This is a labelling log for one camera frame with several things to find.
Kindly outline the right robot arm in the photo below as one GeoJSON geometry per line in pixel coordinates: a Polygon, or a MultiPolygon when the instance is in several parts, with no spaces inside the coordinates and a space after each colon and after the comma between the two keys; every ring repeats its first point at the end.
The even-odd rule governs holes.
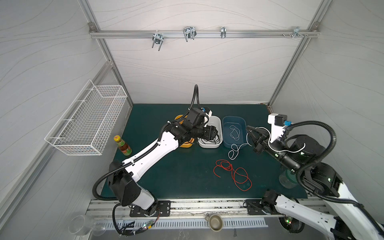
{"type": "Polygon", "coordinates": [[[290,126],[278,127],[279,134],[272,139],[272,132],[264,128],[247,126],[256,153],[266,152],[294,174],[297,184],[310,194],[322,199],[336,215],[306,207],[274,190],[267,190],[256,208],[265,214],[282,214],[308,225],[330,240],[382,240],[384,227],[356,201],[342,177],[323,159],[331,153],[337,143],[332,127],[319,121],[304,121],[290,126]],[[293,136],[294,143],[288,147],[287,134],[294,128],[312,125],[328,131],[330,142],[321,146],[307,135],[293,136]]]}

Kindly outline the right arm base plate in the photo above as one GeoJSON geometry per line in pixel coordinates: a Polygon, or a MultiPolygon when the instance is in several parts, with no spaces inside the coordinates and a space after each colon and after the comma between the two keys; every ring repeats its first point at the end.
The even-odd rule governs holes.
{"type": "Polygon", "coordinates": [[[260,199],[247,199],[243,203],[243,207],[247,209],[248,215],[271,215],[272,210],[269,204],[260,199]]]}

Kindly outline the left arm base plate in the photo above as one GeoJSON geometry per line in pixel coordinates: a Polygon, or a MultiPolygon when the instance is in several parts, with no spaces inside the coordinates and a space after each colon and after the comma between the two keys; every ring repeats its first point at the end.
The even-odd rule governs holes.
{"type": "Polygon", "coordinates": [[[170,212],[171,201],[155,200],[155,202],[148,209],[142,209],[136,205],[132,206],[130,217],[169,217],[170,212]]]}

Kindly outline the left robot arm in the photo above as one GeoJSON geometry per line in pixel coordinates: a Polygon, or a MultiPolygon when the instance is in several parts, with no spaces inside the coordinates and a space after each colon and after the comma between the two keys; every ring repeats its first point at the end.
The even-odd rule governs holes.
{"type": "Polygon", "coordinates": [[[167,122],[159,137],[136,155],[122,163],[111,163],[109,172],[100,177],[92,188],[100,201],[118,201],[122,207],[138,206],[146,215],[154,214],[158,200],[138,181],[160,159],[191,139],[213,141],[218,135],[215,126],[208,124],[209,108],[192,108],[179,119],[167,122]]]}

